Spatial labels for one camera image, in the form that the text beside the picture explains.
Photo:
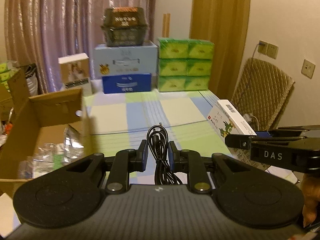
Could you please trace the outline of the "person right hand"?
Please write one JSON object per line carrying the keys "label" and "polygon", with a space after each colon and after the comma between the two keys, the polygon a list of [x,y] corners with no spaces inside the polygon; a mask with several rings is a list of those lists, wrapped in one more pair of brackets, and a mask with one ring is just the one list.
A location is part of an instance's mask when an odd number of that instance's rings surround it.
{"label": "person right hand", "polygon": [[319,178],[304,174],[300,188],[304,196],[303,226],[306,227],[317,218],[320,193]]}

